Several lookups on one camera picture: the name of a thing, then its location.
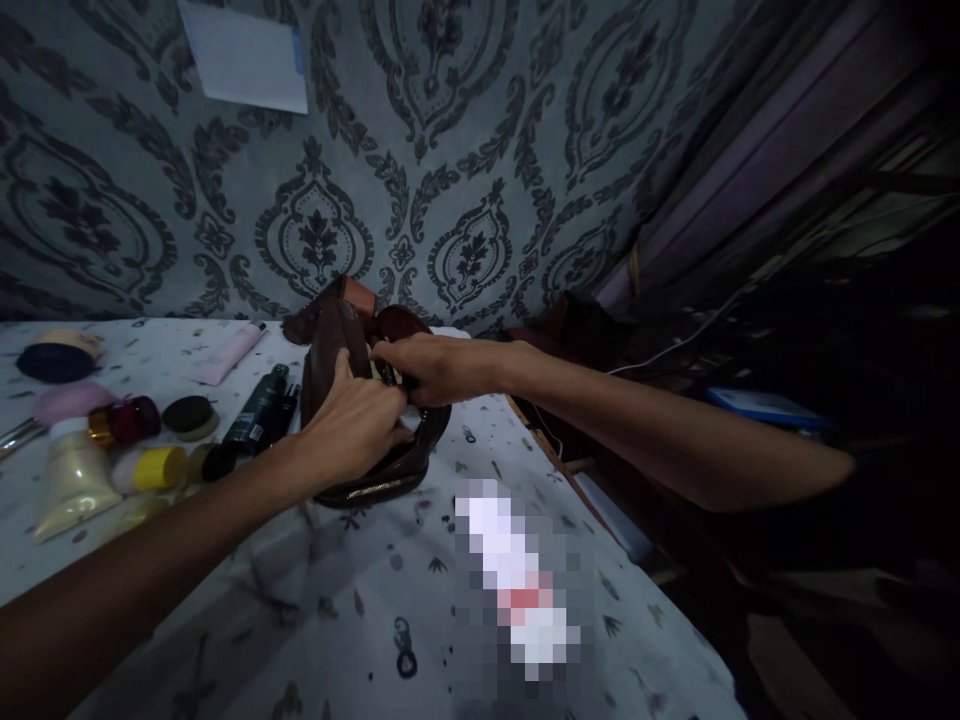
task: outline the paper note on wall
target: paper note on wall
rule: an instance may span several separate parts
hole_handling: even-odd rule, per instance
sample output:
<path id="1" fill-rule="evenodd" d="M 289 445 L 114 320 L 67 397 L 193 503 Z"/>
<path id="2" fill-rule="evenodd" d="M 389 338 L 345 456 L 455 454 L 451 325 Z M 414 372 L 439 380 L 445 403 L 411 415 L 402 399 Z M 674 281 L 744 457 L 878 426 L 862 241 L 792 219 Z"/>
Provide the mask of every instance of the paper note on wall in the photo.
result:
<path id="1" fill-rule="evenodd" d="M 204 95 L 307 113 L 297 28 L 209 5 L 179 5 Z"/>

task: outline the pink tube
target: pink tube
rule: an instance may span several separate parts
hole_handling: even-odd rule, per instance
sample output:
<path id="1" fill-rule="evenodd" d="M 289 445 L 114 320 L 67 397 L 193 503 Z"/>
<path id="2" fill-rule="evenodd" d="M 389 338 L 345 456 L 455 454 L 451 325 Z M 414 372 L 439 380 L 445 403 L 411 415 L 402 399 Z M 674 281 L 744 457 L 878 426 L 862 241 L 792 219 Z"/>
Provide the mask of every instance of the pink tube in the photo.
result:
<path id="1" fill-rule="evenodd" d="M 219 385 L 234 365 L 260 341 L 266 331 L 265 323 L 244 325 L 226 345 L 210 357 L 201 360 L 187 375 L 187 379 L 204 385 Z"/>

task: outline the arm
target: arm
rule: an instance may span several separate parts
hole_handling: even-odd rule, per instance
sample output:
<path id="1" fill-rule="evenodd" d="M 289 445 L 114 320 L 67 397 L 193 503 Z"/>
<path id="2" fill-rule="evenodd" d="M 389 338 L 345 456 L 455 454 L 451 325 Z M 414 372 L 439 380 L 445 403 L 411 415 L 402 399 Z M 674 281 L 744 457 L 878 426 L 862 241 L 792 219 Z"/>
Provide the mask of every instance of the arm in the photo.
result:
<path id="1" fill-rule="evenodd" d="M 415 335 L 373 351 L 440 405 L 518 395 L 596 438 L 651 479 L 712 512 L 783 505 L 853 470 L 844 452 L 734 413 L 559 360 L 522 342 Z"/>
<path id="2" fill-rule="evenodd" d="M 304 430 L 0 608 L 0 707 L 68 714 L 250 533 L 410 440 L 394 427 L 405 403 L 341 351 Z"/>

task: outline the white tablecloth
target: white tablecloth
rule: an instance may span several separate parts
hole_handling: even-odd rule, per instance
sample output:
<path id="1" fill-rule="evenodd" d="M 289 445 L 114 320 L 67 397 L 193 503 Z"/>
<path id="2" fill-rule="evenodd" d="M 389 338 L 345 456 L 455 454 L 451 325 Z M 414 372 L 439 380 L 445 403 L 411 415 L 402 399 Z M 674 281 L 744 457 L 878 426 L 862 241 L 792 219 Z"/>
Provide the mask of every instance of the white tablecloth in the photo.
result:
<path id="1" fill-rule="evenodd" d="M 0 325 L 0 417 L 12 427 L 30 415 L 47 386 L 22 376 L 14 361 L 44 329 L 66 326 L 101 338 L 105 352 L 93 378 L 118 397 L 148 395 L 162 410 L 184 395 L 206 395 L 221 416 L 216 437 L 222 438 L 253 385 L 275 363 L 291 367 L 292 382 L 302 372 L 305 349 L 288 343 L 279 323 L 268 323 L 267 335 L 219 387 L 183 378 L 192 362 L 242 324 L 154 318 Z M 176 441 L 166 431 L 144 443 L 170 444 Z M 142 500 L 128 499 L 36 545 L 32 528 L 46 448 L 46 438 L 40 438 L 0 463 L 0 604 L 105 542 Z M 589 667 L 575 675 L 577 681 L 556 684 L 559 691 L 539 693 L 553 699 L 492 703 L 471 694 L 466 680 L 478 676 L 481 652 L 490 663 L 495 648 L 455 640 L 464 637 L 455 632 L 455 609 L 466 602 L 461 592 L 469 585 L 465 546 L 458 543 L 465 528 L 456 527 L 460 519 L 453 512 L 456 478 L 501 481 L 513 496 L 515 513 L 524 509 L 530 517 L 543 516 L 556 534 L 554 541 L 542 535 L 541 543 L 565 548 L 568 570 L 579 566 L 557 577 L 574 584 L 584 579 L 588 601 L 580 616 L 590 643 L 583 661 Z M 577 555 L 573 565 L 571 554 Z M 463 614 L 461 625 L 467 622 Z M 476 615 L 471 617 L 475 622 Z M 398 671 L 401 647 L 416 659 L 416 674 L 409 678 Z M 409 669 L 407 659 L 406 674 Z M 527 692 L 536 695 L 530 687 Z M 311 505 L 307 516 L 293 509 L 270 521 L 211 573 L 74 717 L 492 715 L 743 717 L 730 673 L 716 653 L 593 521 L 506 399 L 496 395 L 454 406 L 417 492 L 351 512 Z"/>

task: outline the wall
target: wall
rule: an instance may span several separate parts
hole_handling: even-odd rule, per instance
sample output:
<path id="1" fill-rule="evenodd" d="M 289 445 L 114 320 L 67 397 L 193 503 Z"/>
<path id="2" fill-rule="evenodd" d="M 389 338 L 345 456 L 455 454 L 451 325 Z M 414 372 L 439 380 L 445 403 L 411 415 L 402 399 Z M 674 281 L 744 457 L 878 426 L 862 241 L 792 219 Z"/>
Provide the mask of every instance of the wall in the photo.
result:
<path id="1" fill-rule="evenodd" d="M 310 114 L 207 99 L 168 0 L 4 2 L 0 311 L 280 317 L 336 273 L 474 333 L 599 280 L 783 0 L 262 0 Z"/>

